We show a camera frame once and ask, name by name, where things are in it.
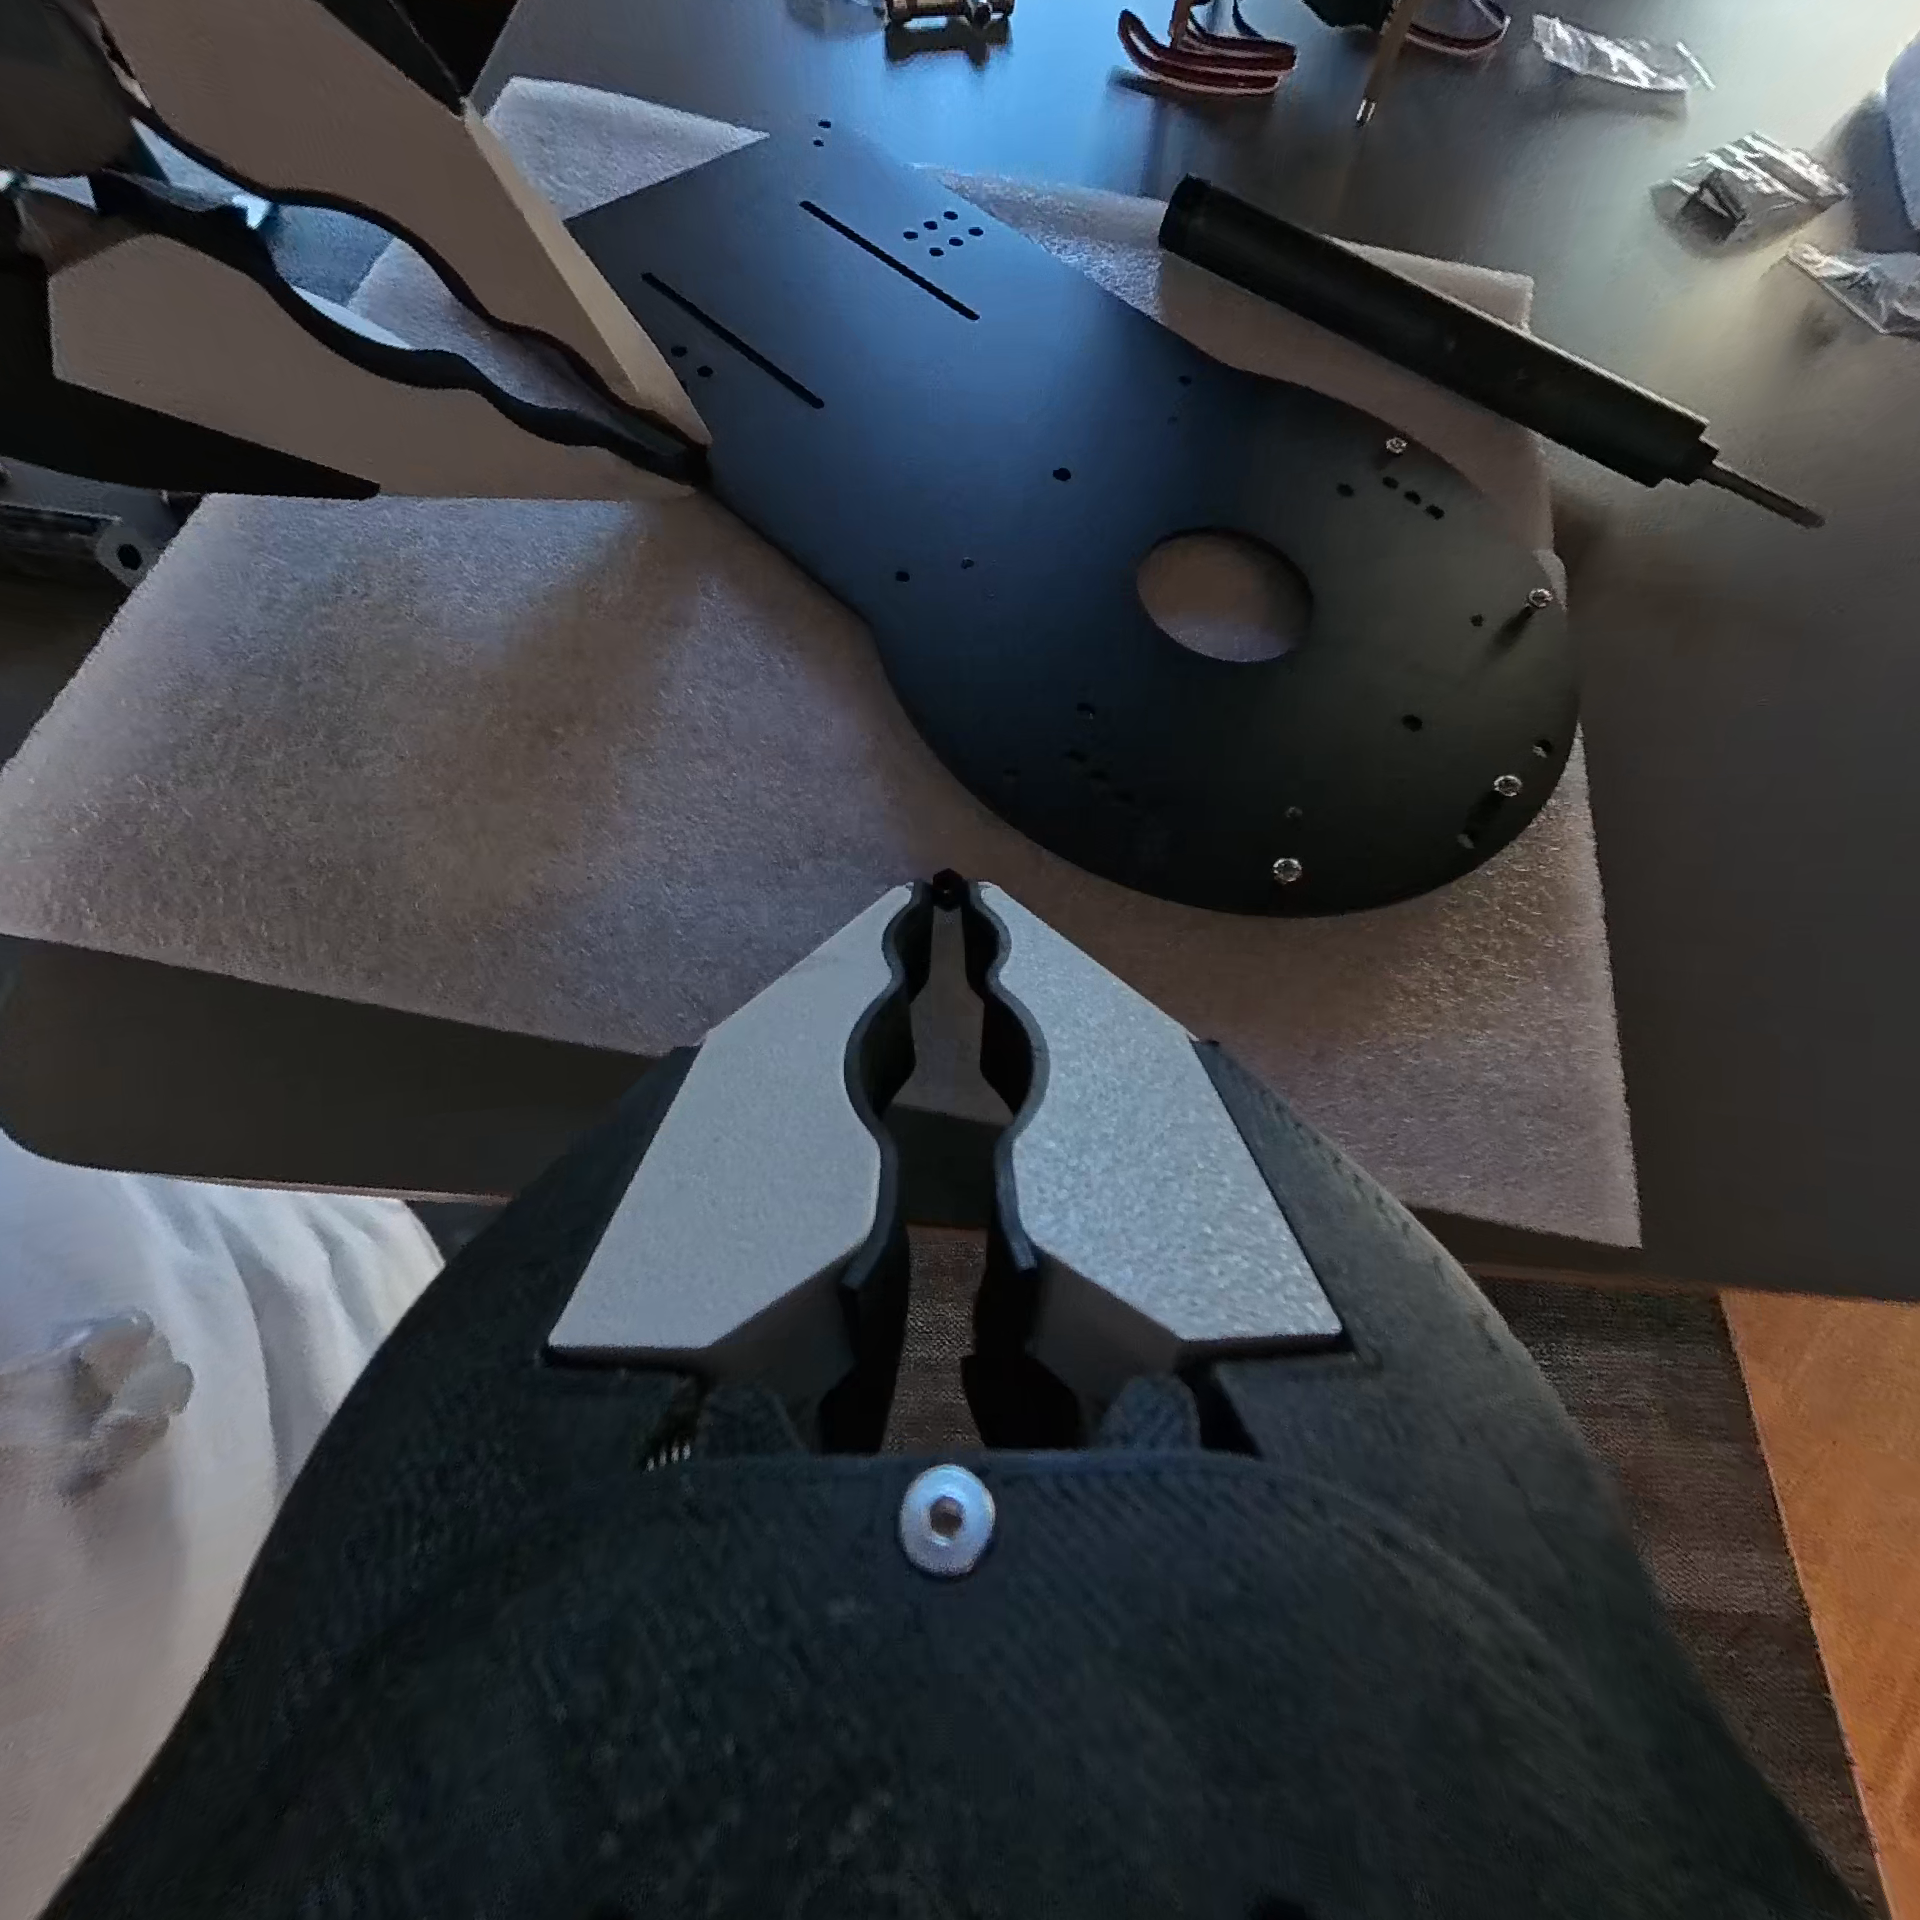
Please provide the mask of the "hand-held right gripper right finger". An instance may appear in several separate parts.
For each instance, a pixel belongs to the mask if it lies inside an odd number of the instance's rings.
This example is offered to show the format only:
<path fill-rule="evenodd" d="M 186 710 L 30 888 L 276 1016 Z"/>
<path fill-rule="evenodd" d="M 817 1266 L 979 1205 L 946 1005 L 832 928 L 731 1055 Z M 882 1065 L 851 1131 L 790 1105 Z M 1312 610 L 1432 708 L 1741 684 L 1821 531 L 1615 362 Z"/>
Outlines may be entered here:
<path fill-rule="evenodd" d="M 961 918 L 1011 1112 L 963 1362 L 981 1438 L 1086 1444 L 1136 1381 L 1343 1351 L 1200 1040 L 1003 886 Z"/>

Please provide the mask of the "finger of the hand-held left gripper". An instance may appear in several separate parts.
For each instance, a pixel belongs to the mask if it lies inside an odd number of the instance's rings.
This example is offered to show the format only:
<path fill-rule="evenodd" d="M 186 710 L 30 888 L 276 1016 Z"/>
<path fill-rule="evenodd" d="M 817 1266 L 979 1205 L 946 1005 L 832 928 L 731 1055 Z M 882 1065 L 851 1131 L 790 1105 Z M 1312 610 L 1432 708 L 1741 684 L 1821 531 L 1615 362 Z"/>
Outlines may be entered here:
<path fill-rule="evenodd" d="M 45 194 L 51 374 L 245 451 L 167 489 L 412 500 L 616 502 L 699 489 L 708 452 L 473 333 L 412 342 L 289 280 L 230 205 L 104 172 Z"/>
<path fill-rule="evenodd" d="M 554 202 L 399 5 L 98 2 L 142 119 L 255 194 L 353 214 L 477 318 L 565 356 L 684 454 L 708 426 Z"/>

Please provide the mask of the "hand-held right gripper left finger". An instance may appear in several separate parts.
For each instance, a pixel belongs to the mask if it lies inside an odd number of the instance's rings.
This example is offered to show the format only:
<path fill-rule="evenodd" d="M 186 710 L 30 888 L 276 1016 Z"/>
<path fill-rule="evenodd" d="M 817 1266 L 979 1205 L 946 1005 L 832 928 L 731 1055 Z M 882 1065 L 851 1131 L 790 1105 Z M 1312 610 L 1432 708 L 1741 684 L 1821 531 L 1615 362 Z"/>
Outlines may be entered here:
<path fill-rule="evenodd" d="M 886 1119 L 912 1078 L 935 890 L 872 907 L 691 1055 L 547 1354 L 756 1386 L 825 1452 L 879 1452 L 909 1244 Z"/>

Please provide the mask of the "black metal base plate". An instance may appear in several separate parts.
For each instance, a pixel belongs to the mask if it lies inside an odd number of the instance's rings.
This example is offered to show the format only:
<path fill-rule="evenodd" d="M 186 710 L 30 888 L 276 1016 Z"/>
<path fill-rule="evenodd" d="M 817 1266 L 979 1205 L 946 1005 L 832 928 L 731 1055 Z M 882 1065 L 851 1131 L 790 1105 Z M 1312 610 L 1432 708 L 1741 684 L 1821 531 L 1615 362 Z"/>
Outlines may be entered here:
<path fill-rule="evenodd" d="M 938 763 L 1184 907 L 1333 917 L 1508 848 L 1573 758 L 1547 563 L 1406 428 L 1233 367 L 847 133 L 568 229 L 712 499 L 872 631 Z"/>

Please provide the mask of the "black electric screwdriver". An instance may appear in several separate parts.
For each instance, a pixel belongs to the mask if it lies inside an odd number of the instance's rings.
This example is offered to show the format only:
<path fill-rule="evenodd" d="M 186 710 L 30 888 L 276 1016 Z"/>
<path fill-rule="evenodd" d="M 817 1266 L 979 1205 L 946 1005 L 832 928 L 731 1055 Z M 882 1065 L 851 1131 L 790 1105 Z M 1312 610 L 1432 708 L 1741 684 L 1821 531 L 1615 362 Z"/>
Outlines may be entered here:
<path fill-rule="evenodd" d="M 1645 489 L 1706 484 L 1809 531 L 1826 522 L 1728 466 L 1709 422 L 1677 403 L 1207 178 L 1172 189 L 1160 246 Z"/>

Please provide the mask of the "white foam sheet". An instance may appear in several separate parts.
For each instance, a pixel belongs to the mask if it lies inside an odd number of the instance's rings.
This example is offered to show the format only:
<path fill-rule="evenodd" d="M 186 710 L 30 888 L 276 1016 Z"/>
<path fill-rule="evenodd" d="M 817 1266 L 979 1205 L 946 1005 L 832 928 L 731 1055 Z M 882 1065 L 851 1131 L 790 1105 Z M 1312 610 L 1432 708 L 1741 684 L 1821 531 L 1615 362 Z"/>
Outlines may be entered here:
<path fill-rule="evenodd" d="M 1588 778 L 1333 921 L 1051 856 L 704 499 L 219 496 L 4 764 L 4 1132 L 203 1182 L 520 1189 L 891 885 L 1007 888 L 1406 1205 L 1631 1246 Z"/>

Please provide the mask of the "person's white shirt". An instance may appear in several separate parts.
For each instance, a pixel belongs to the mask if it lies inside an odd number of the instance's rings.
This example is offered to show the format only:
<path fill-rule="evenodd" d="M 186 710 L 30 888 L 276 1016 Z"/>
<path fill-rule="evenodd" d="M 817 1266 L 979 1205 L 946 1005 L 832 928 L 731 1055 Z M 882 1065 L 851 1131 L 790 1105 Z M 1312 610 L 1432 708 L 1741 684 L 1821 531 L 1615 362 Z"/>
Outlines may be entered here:
<path fill-rule="evenodd" d="M 194 1391 L 79 1498 L 2 1488 L 2 1913 L 37 1916 L 170 1739 L 276 1514 L 444 1256 L 394 1199 L 45 1161 L 2 1142 L 2 1368 L 148 1315 Z"/>

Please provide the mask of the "group of clear screw bags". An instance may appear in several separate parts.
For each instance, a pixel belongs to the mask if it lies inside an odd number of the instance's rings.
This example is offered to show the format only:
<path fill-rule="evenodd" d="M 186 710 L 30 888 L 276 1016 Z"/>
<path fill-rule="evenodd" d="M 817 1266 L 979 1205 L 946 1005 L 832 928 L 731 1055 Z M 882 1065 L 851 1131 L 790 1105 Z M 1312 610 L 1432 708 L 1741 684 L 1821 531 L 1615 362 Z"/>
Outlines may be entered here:
<path fill-rule="evenodd" d="M 1623 36 L 1555 13 L 1537 13 L 1533 46 L 1551 71 L 1648 102 L 1690 102 L 1714 79 L 1677 38 Z M 1674 233 L 1709 246 L 1748 248 L 1787 241 L 1787 265 L 1856 325 L 1885 338 L 1919 337 L 1917 251 L 1826 248 L 1805 237 L 1853 194 L 1823 159 L 1746 133 L 1682 164 L 1651 189 Z"/>

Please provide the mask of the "white shirt drawstring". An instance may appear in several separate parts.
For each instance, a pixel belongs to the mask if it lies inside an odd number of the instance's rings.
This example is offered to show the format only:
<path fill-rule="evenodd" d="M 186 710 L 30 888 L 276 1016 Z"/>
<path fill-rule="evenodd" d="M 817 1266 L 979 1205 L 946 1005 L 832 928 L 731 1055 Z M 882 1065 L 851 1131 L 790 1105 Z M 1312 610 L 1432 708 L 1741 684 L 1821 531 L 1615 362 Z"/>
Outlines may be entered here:
<path fill-rule="evenodd" d="M 4 1498 L 85 1498 L 147 1458 L 193 1391 L 193 1368 L 145 1311 L 79 1323 L 4 1361 Z"/>

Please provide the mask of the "silver metal bracket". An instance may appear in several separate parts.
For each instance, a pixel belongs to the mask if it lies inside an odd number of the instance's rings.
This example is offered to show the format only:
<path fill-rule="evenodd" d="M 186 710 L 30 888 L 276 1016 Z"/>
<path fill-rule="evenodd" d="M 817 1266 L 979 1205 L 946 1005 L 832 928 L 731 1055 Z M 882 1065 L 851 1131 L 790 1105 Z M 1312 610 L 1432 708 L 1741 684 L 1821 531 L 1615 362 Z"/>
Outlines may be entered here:
<path fill-rule="evenodd" d="M 981 62 L 1007 45 L 1017 9 L 1017 2 L 876 2 L 893 62 L 942 53 Z"/>

